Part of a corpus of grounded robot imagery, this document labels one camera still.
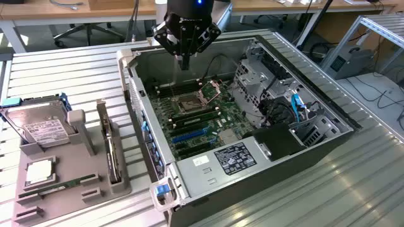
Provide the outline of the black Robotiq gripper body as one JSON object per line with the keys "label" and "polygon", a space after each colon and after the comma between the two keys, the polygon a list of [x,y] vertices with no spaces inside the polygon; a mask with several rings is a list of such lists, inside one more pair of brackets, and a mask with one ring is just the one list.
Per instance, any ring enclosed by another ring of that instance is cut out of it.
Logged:
{"label": "black Robotiq gripper body", "polygon": [[212,23],[212,0],[169,0],[164,22],[172,35],[180,40],[187,54],[195,26],[205,30]]}

